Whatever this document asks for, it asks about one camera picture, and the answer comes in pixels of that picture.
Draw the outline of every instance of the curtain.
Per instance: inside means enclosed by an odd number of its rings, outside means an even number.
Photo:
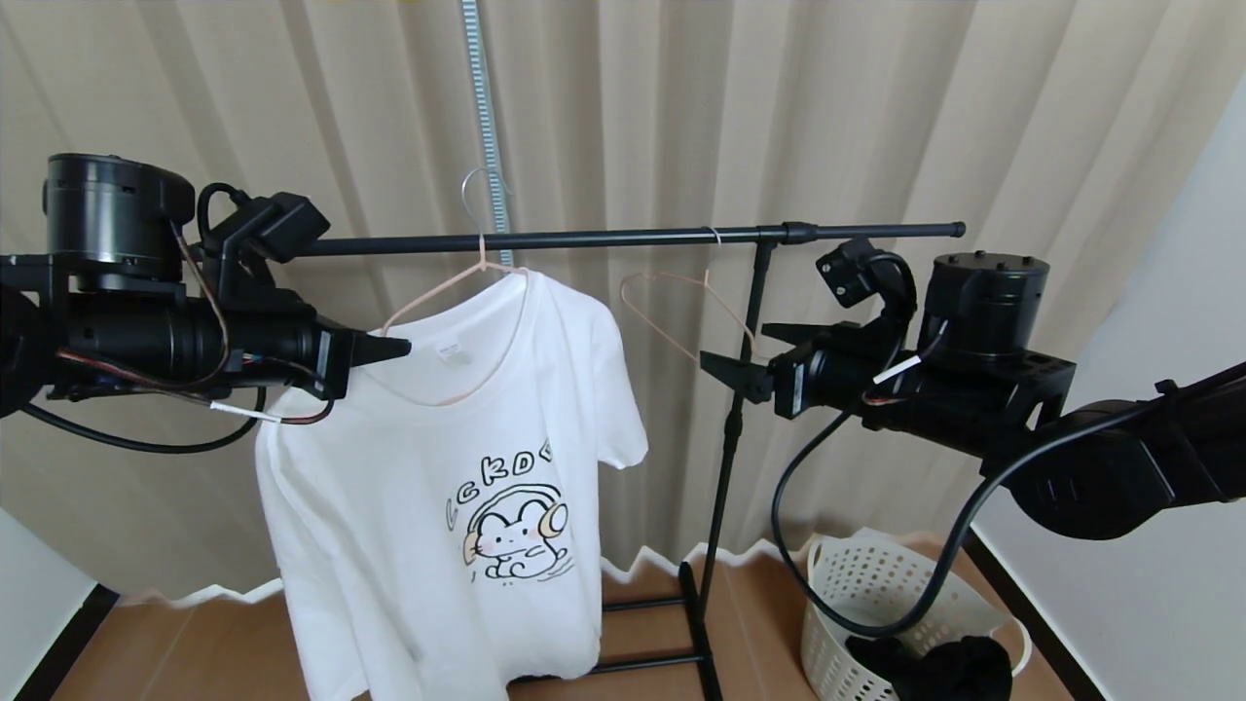
[[[943,252],[1048,260],[1030,344],[1067,359],[1121,293],[1246,66],[1239,0],[493,0],[482,14],[513,230],[964,220],[959,240],[876,243],[910,260],[920,288]],[[482,153],[452,0],[4,0],[0,32],[5,253],[45,249],[39,188],[60,151],[151,162],[198,187],[307,194],[333,222],[329,237],[472,230],[459,184]],[[483,179],[472,194],[481,213]],[[876,311],[832,303],[812,266],[832,245],[776,252],[763,320]],[[627,310],[618,285],[635,271],[709,266],[743,311],[751,254],[517,253],[608,303],[624,334],[652,449],[638,468],[602,473],[603,548],[621,567],[642,545],[679,558],[705,539],[730,398]],[[333,319],[375,327],[468,259],[298,259],[278,283]],[[735,354],[739,326],[697,288],[659,280],[629,295],[685,345]],[[237,426],[166,398],[49,408],[146,441]],[[769,406],[745,408],[724,547],[769,534],[778,474],[832,416],[785,422]],[[15,415],[0,443],[0,507],[113,589],[181,596],[275,576],[249,441],[148,456]],[[789,487],[785,534],[946,529],[976,469],[850,423]]]

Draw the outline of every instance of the shirt sleeve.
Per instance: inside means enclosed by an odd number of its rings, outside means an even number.
[[[274,430],[265,426],[255,442],[255,473],[308,696],[350,701],[368,690],[350,618],[331,560],[292,503],[282,478],[288,454]]]
[[[640,423],[640,411],[632,395],[632,382],[623,360],[623,337],[609,310],[593,334],[593,412],[597,427],[597,459],[613,467],[635,466],[649,452],[649,440]]]

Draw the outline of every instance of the headphones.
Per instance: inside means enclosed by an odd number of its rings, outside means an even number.
[[[480,524],[502,502],[520,502],[516,514],[522,514],[523,508],[536,502],[545,508],[541,515],[541,524],[537,532],[541,538],[549,540],[557,538],[567,528],[567,506],[559,502],[562,496],[548,484],[515,484],[511,486],[480,506],[471,520],[467,522],[467,537],[464,539],[464,564],[472,564],[476,559],[476,544],[480,542]]]

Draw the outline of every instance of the shirt tag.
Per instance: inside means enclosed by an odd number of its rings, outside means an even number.
[[[450,336],[437,341],[437,357],[447,366],[470,366],[471,354],[464,350],[459,337]]]

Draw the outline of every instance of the cartoon mouse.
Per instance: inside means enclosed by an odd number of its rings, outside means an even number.
[[[532,579],[554,569],[566,548],[549,540],[567,528],[567,506],[548,484],[516,484],[480,506],[467,524],[464,563],[488,558],[485,576]]]

